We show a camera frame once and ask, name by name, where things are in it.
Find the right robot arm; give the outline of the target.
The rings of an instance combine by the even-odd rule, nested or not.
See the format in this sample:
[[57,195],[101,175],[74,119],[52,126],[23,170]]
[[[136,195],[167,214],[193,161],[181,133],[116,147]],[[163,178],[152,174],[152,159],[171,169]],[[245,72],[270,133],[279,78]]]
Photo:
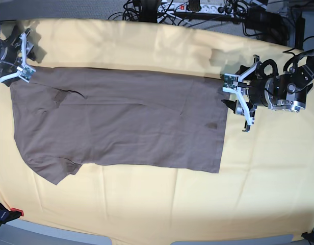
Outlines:
[[34,44],[28,40],[30,32],[30,28],[22,32],[15,25],[7,39],[2,40],[0,37],[0,83],[14,78],[28,82],[35,72],[27,64],[27,59],[36,61],[36,55],[33,51]]

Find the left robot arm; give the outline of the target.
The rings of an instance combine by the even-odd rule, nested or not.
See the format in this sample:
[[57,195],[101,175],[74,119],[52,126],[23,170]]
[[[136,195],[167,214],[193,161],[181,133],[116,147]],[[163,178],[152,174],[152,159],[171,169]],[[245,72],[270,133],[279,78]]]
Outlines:
[[254,55],[250,67],[241,66],[235,74],[223,74],[223,91],[236,96],[222,103],[234,114],[253,119],[259,106],[270,110],[299,112],[306,107],[306,97],[313,87],[314,49],[303,51],[285,63],[279,74],[277,63],[262,62]]

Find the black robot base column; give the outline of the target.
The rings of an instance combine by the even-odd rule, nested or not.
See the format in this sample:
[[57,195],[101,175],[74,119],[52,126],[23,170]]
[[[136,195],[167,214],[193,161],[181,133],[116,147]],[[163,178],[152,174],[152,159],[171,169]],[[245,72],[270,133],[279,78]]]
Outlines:
[[141,10],[139,14],[139,22],[157,23],[158,7],[160,0],[140,0]]

